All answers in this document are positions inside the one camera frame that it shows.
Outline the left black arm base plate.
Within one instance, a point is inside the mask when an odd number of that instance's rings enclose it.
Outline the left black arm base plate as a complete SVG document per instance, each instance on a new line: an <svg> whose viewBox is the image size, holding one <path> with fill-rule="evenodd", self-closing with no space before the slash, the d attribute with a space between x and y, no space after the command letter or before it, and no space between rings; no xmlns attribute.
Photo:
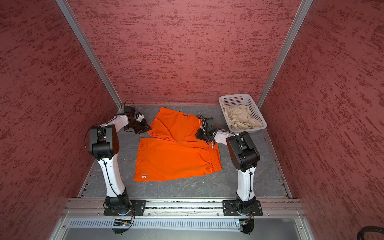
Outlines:
<svg viewBox="0 0 384 240"><path fill-rule="evenodd" d="M142 216L146 207L146 200L130 200L121 203L117 198L104 202L104 216Z"/></svg>

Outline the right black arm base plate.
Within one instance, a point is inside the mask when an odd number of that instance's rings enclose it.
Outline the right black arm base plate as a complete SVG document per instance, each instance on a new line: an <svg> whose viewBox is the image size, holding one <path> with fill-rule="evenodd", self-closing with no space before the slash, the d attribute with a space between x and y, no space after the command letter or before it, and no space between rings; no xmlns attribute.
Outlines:
<svg viewBox="0 0 384 240"><path fill-rule="evenodd" d="M261 202L257 200L250 200L248 202L224 200L222 205L224 216L263 216Z"/></svg>

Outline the orange shorts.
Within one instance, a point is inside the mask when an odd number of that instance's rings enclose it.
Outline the orange shorts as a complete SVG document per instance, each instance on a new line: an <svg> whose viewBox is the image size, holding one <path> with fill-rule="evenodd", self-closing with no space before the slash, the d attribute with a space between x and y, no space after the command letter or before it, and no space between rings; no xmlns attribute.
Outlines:
<svg viewBox="0 0 384 240"><path fill-rule="evenodd" d="M160 108L149 137L139 141L134 181L162 182L221 171L219 146L196 138L202 122L194 115Z"/></svg>

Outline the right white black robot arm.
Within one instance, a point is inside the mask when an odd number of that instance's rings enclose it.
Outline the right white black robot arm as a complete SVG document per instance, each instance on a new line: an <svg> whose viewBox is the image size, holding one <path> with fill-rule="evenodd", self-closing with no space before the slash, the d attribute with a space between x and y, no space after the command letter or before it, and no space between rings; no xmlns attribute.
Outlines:
<svg viewBox="0 0 384 240"><path fill-rule="evenodd" d="M261 157L250 134L225 131L217 127L212 118L202 115L197 115L197 118L201 121L201 127L195 134L198 140L205 141L212 147L217 144L228 147L231 161L238 173L235 210L241 216L252 216L257 207L254 175Z"/></svg>

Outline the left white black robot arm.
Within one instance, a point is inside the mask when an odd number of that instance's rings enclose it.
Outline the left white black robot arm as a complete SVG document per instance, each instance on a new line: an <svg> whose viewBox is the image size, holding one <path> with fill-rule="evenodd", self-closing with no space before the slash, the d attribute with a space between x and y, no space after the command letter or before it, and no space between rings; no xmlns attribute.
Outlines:
<svg viewBox="0 0 384 240"><path fill-rule="evenodd" d="M118 166L118 132L129 129L135 134L146 133L151 129L145 116L134 106L124 107L123 113L105 124L91 126L86 133L89 137L89 147L86 150L100 165L106 184L106 198L103 203L105 216L133 215L135 211Z"/></svg>

